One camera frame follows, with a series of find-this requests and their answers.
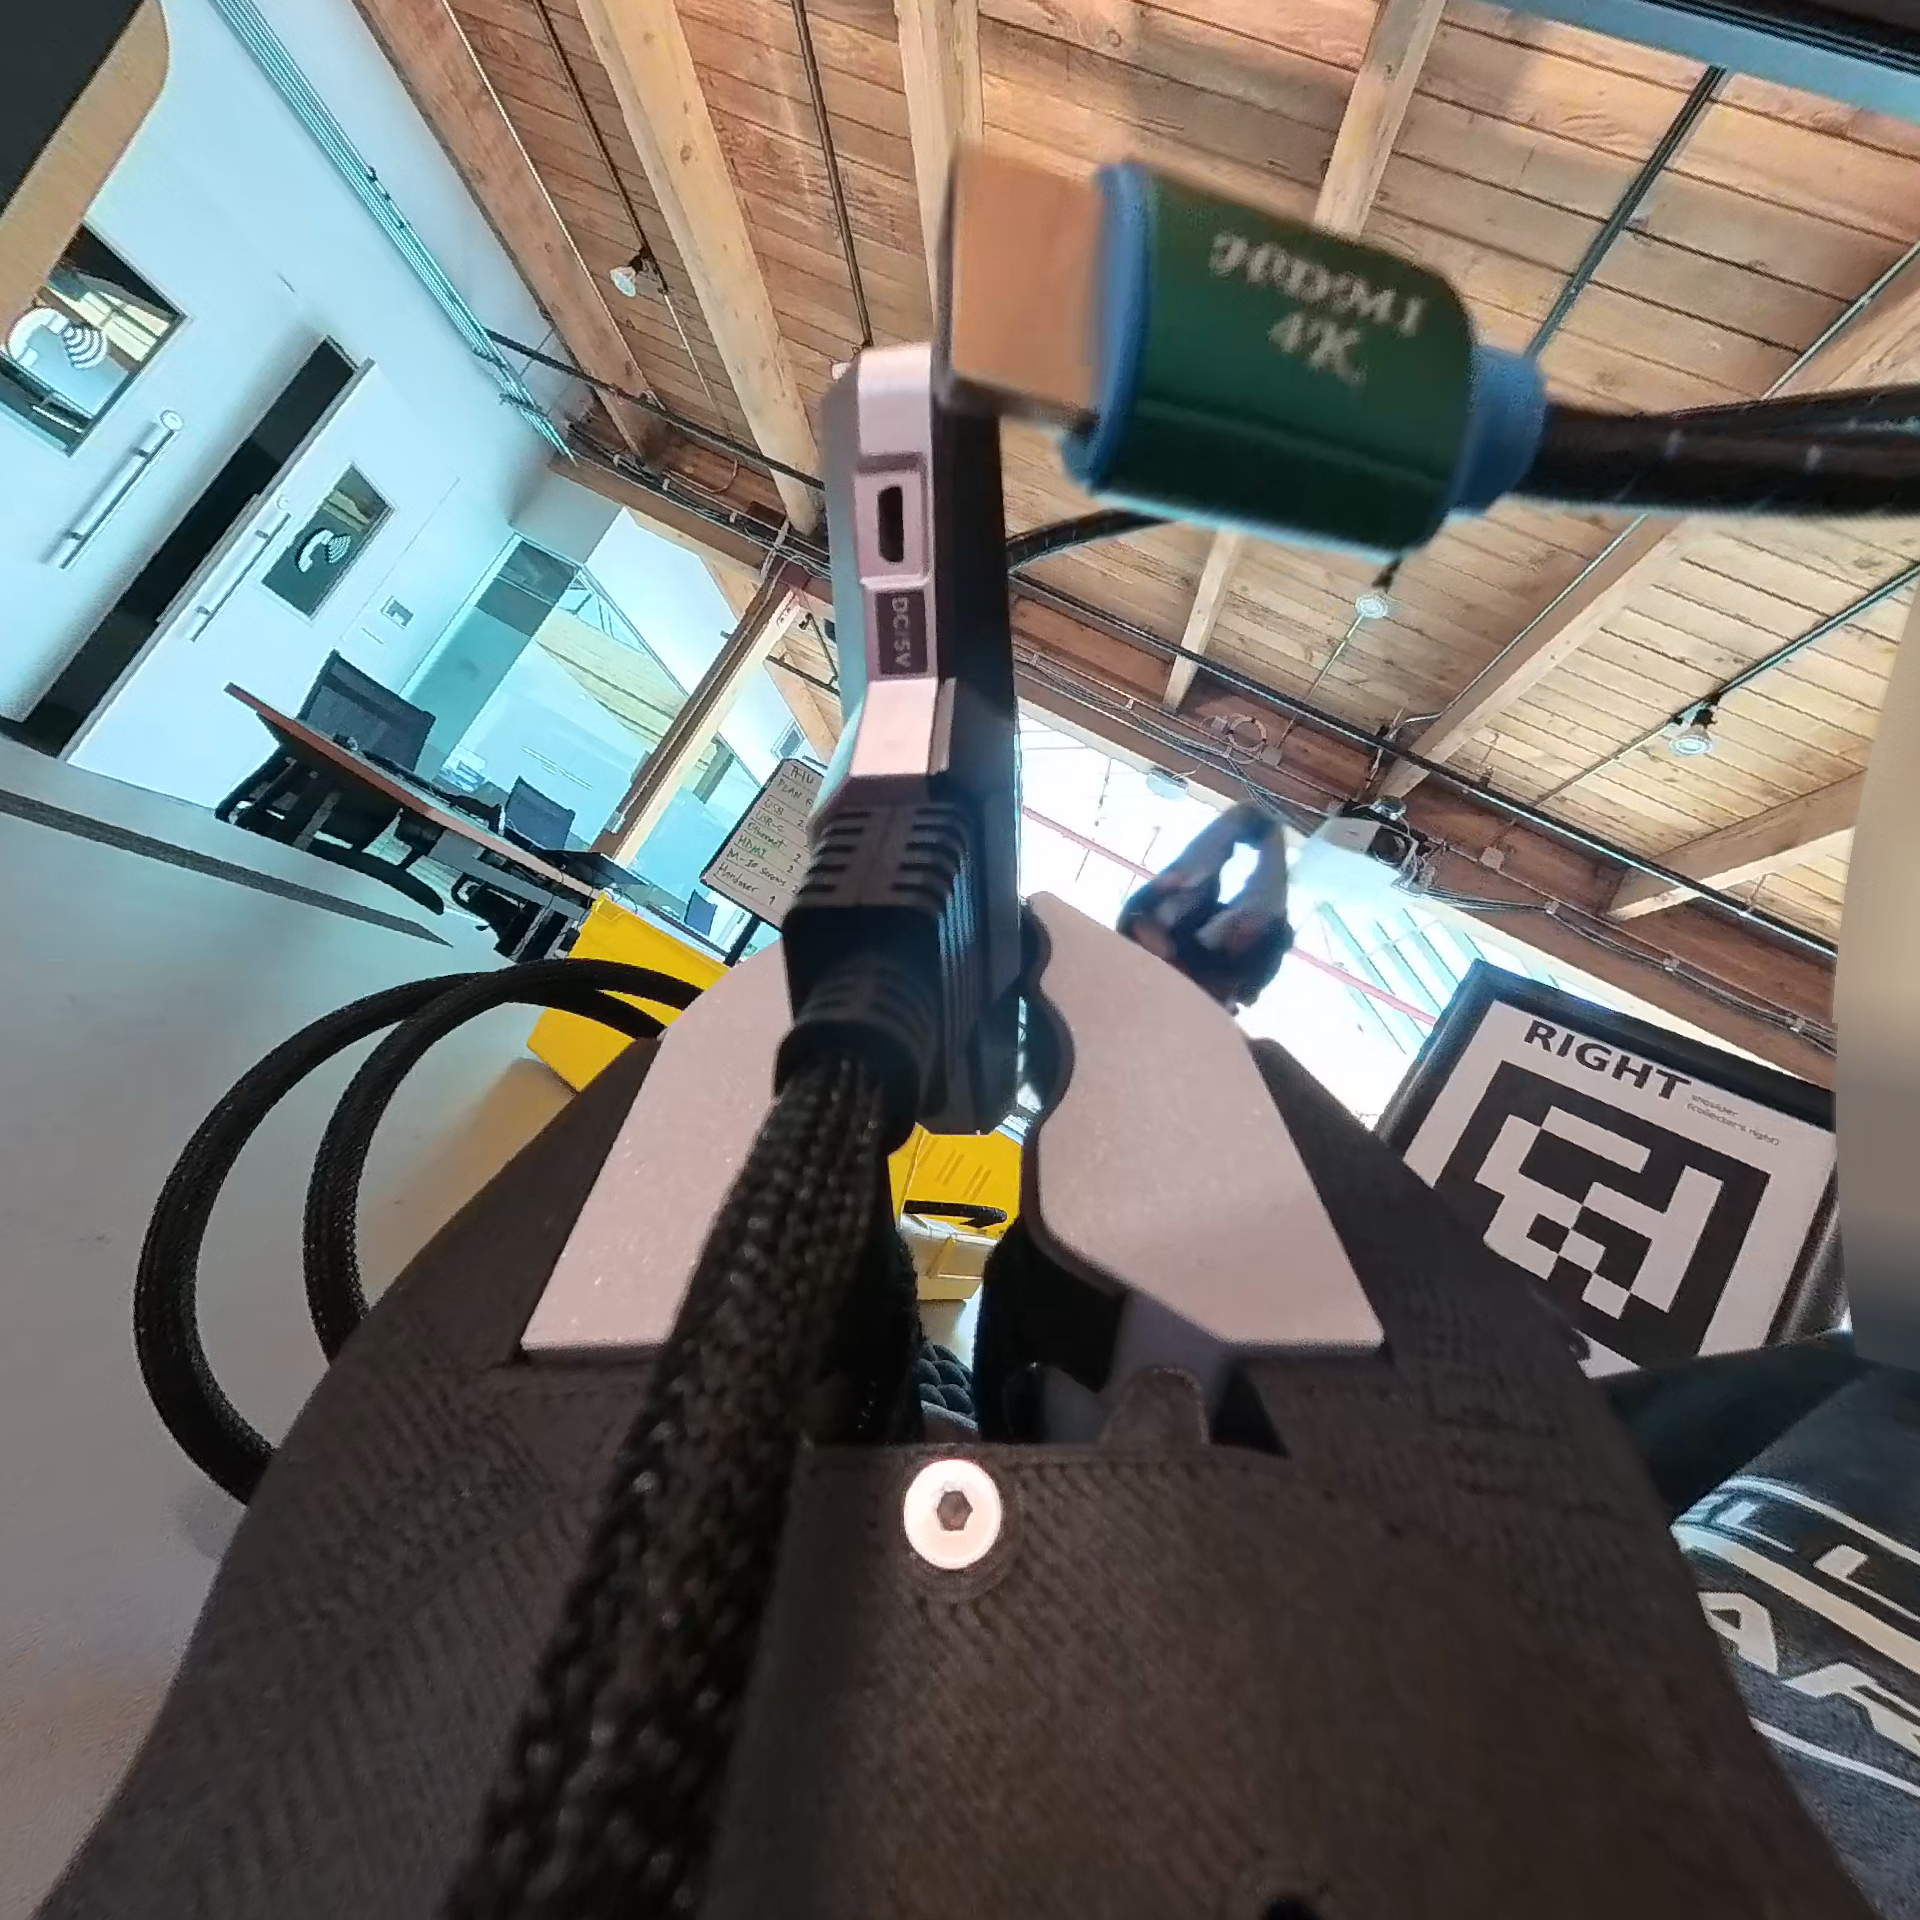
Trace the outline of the black mesh office chair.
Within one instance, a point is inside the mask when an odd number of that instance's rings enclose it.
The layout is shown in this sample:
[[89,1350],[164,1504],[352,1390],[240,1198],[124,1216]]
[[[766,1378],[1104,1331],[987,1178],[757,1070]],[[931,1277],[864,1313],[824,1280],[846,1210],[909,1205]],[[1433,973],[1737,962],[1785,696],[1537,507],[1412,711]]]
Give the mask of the black mesh office chair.
[[[295,718],[391,777],[415,774],[433,728],[430,711],[373,681],[341,654],[326,657]],[[380,881],[432,917],[444,913],[444,899],[414,873],[419,853],[399,863],[373,855],[373,843],[401,826],[401,808],[368,785],[343,777],[329,759],[287,752],[283,742],[277,742],[272,757],[253,768],[212,817]]]
[[[568,808],[518,777],[499,809],[491,835],[553,873],[579,881],[567,847],[572,818]],[[524,863],[491,851],[470,855],[467,873],[453,882],[453,902],[488,925],[508,944],[540,925],[542,913],[561,896],[559,887],[532,873]]]

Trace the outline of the framed wall sign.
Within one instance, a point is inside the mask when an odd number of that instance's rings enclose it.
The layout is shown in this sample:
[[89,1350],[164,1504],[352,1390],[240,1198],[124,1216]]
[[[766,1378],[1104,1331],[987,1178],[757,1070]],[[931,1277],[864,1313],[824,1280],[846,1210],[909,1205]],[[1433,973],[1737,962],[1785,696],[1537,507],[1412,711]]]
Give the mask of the framed wall sign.
[[262,590],[302,617],[313,617],[391,517],[391,501],[356,467],[345,467],[265,570]]
[[94,229],[76,229],[5,333],[5,417],[72,453],[180,323],[182,312]]

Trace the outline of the black hdmi switch with button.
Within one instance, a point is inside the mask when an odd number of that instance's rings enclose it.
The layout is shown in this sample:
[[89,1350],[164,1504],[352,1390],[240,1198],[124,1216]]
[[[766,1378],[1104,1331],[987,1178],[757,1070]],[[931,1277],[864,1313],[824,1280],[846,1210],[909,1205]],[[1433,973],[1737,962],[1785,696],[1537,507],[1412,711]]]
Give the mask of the black hdmi switch with button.
[[979,1137],[1016,1101],[1016,686],[998,426],[934,374],[928,343],[870,349],[823,402],[843,728],[787,959],[801,1007],[801,975],[883,953],[925,1040],[917,1122]]

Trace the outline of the whiteboard with black writing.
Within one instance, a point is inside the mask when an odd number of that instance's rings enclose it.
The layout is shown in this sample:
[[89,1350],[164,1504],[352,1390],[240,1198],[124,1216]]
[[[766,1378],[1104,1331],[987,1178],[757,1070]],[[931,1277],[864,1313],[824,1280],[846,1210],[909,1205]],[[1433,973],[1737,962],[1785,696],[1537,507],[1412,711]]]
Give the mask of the whiteboard with black writing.
[[808,865],[808,818],[824,768],[787,757],[700,877],[704,891],[780,928]]

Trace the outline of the white sign with black marker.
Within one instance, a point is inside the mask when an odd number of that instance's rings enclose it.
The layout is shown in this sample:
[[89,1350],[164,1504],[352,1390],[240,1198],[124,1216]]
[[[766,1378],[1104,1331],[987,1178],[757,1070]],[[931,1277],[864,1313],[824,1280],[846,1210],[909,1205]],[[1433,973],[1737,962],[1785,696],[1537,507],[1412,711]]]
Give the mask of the white sign with black marker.
[[1375,1128],[1590,1377],[1845,1320],[1833,1094],[1475,962]]

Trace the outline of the wooden support column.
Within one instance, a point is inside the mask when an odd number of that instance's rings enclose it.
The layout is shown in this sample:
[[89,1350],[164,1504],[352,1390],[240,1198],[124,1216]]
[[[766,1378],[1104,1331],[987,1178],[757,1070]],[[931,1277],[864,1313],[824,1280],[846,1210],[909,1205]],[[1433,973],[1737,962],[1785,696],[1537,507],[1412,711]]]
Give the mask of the wooden support column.
[[760,582],[726,637],[717,659],[700,677],[662,739],[638,768],[624,801],[614,808],[597,849],[625,867],[661,826],[668,805],[681,793],[696,762],[719,737],[743,689],[764,670],[780,640],[804,617],[807,575],[775,565]]

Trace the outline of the wooden top office desk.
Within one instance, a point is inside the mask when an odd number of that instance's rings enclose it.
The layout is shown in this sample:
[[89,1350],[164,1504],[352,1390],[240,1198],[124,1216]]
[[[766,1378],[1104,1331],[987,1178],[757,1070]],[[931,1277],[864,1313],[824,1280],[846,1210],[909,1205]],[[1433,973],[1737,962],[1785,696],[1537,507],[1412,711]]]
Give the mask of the wooden top office desk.
[[216,808],[219,822],[380,881],[419,906],[430,899],[421,867],[449,877],[472,917],[479,896],[510,902],[496,949],[515,962],[561,959],[597,903],[597,889],[559,853],[540,853],[487,826],[453,798],[361,752],[345,739],[235,683],[225,698],[272,739],[270,759]]

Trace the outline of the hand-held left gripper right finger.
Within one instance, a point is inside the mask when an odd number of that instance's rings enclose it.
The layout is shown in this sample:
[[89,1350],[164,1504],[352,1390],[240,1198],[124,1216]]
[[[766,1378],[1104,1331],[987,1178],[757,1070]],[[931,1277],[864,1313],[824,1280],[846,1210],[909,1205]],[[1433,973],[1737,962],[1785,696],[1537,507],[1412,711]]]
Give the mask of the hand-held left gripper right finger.
[[1056,896],[1023,909],[1020,1223],[1045,1271],[1039,1362],[1064,1378],[1358,1358],[1374,1304],[1212,998]]

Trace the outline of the white ceiling mounted device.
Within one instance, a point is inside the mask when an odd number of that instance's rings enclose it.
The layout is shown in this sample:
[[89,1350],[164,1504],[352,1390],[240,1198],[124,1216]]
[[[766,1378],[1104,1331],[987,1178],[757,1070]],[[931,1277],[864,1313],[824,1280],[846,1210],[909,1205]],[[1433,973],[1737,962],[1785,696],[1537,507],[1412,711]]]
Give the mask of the white ceiling mounted device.
[[1417,873],[1428,851],[1427,839],[1411,826],[1404,801],[1341,805],[1325,817],[1311,842],[1399,879]]

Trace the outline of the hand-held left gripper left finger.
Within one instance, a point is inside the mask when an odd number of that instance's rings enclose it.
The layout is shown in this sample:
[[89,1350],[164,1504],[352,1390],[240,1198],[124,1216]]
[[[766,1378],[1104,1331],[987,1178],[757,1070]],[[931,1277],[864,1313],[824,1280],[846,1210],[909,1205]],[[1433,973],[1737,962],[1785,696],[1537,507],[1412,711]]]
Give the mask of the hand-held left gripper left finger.
[[775,1105],[784,959],[726,973],[665,1029],[520,1334],[532,1362],[652,1353]]

